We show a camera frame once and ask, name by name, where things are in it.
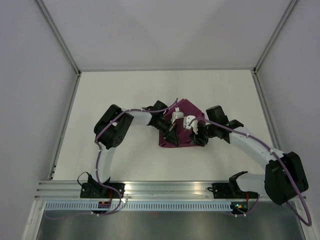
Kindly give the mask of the purple satin napkin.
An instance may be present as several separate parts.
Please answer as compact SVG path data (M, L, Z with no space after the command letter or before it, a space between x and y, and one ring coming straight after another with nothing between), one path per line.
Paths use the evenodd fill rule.
M179 111L183 113L183 116L195 116L196 118L204 118L205 114L196 107L193 103L191 103L188 99L181 99L178 101L177 105L168 110L164 114L164 119L171 123L173 112L179 108ZM175 146L173 143L168 142L163 138L162 134L159 133L159 141L158 145L161 148L184 148L184 147L195 147L196 144L191 144L190 134L193 133L191 129L185 129L183 126L183 118L178 118L174 122L176 123L176 136L178 139L178 146Z

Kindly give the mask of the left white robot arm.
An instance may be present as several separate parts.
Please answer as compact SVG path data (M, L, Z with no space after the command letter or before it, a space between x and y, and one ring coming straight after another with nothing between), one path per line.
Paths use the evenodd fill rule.
M81 198L110 198L120 189L110 185L110 168L116 148L123 142L129 128L134 125L152 126L162 138L177 147L176 123L164 118L164 114L178 103L176 99L170 106L157 101L153 106L123 109L112 104L95 125L94 143L98 146L94 175L87 173L87 182L81 184Z

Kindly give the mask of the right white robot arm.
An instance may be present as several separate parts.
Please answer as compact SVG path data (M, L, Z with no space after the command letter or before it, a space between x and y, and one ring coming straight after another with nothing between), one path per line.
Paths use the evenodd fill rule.
M228 192L235 198L245 193L265 194L282 205L309 189L299 155L272 148L258 139L238 120L229 120L220 105L206 110L208 119L188 115L183 126L191 130L193 144L204 147L209 139L219 138L251 157L263 174L240 171L228 180Z

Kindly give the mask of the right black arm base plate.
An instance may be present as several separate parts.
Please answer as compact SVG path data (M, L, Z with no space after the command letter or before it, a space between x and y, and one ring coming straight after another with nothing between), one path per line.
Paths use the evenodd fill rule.
M214 199L257 199L258 193L252 191L241 191L239 189L232 189L228 183L217 182L212 183L206 188L213 194Z

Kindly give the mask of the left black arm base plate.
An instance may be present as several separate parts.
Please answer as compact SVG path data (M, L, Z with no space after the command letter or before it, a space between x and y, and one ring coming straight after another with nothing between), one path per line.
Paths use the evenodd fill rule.
M125 193L125 184L120 182L111 182L108 184L109 187L112 187L120 193L120 196L123 197ZM102 187L97 184L90 184L85 182L82 184L80 191L81 199L119 199L119 194L115 190Z

